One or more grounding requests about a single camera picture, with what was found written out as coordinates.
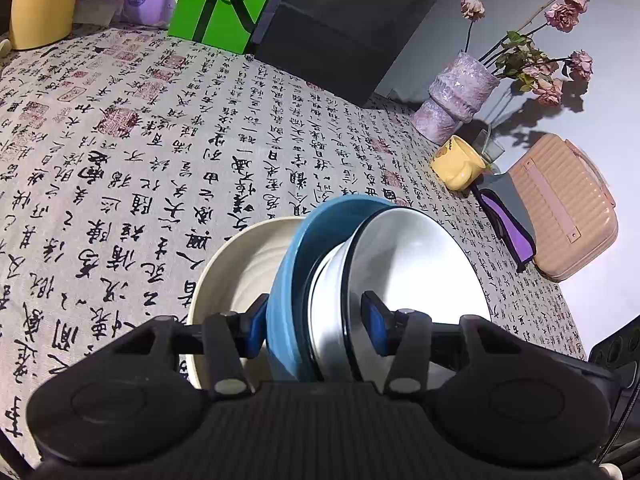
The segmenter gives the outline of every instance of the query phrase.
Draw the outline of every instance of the pink ceramic vase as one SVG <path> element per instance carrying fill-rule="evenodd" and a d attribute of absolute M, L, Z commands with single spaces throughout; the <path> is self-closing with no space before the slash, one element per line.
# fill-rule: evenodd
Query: pink ceramic vase
<path fill-rule="evenodd" d="M 460 52 L 431 83 L 431 98 L 411 116 L 411 122 L 423 136 L 441 146 L 459 121 L 473 119 L 499 84 L 500 80 L 482 63 Z"/>

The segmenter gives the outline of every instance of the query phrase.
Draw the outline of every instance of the bag handle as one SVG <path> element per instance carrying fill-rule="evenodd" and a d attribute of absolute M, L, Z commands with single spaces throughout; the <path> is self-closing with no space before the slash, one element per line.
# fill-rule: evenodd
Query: bag handle
<path fill-rule="evenodd" d="M 574 143 L 572 143 L 569 139 L 565 140 L 564 142 L 567 147 L 574 152 L 575 156 L 577 156 L 578 158 L 581 158 L 585 164 L 591 169 L 591 171 L 593 171 L 593 173 L 595 174 L 596 178 L 598 179 L 598 182 L 600 184 L 600 189 L 602 190 L 602 193 L 604 194 L 604 196 L 606 197 L 607 200 L 609 200 L 609 202 L 611 203 L 611 205 L 613 207 L 616 206 L 616 201 L 613 200 L 613 195 L 611 194 L 611 192 L 609 191 L 609 188 L 607 187 L 607 183 L 604 180 L 604 177 L 602 176 L 602 174 L 600 173 L 600 170 L 598 170 L 598 167 L 593 163 L 593 161 L 587 156 L 586 153 L 584 153 L 583 150 L 581 150 L 580 148 L 578 148 Z"/>

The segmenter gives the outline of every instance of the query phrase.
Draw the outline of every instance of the ribbed black surface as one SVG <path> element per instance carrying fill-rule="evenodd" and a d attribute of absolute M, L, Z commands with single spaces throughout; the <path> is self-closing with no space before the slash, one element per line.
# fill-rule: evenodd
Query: ribbed black surface
<path fill-rule="evenodd" d="M 45 462 L 30 480 L 325 478 L 605 477 L 588 462 L 530 471 L 480 462 L 445 442 L 420 406 L 386 400 L 369 383 L 265 383 L 253 397 L 212 405 L 191 436 L 148 462 L 104 469 Z"/>

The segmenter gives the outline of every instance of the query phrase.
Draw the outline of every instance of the gray cloth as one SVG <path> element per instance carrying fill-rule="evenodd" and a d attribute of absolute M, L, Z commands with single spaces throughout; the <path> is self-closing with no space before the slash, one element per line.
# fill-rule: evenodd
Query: gray cloth
<path fill-rule="evenodd" d="M 509 173 L 483 174 L 475 181 L 475 185 L 478 187 L 478 191 L 487 189 L 494 192 L 507 211 L 516 219 L 516 222 L 529 233 L 534 242 L 536 241 L 536 232 L 533 229 L 531 218 Z"/>
<path fill-rule="evenodd" d="M 24 415 L 37 386 L 152 316 L 186 320 L 226 239 L 340 194 L 435 218 L 474 266 L 494 322 L 584 357 L 558 286 L 516 275 L 476 200 L 433 174 L 436 147 L 404 110 L 363 110 L 160 30 L 76 36 L 12 54 L 0 80 L 0 413 L 31 463 Z"/>

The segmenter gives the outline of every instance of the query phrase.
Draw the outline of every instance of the pink case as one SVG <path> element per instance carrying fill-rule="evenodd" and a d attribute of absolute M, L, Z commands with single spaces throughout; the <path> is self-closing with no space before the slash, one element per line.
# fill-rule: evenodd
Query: pink case
<path fill-rule="evenodd" d="M 567 279 L 616 240 L 616 202 L 596 165 L 569 140 L 546 134 L 509 174 L 536 232 L 534 262 L 551 279 Z"/>

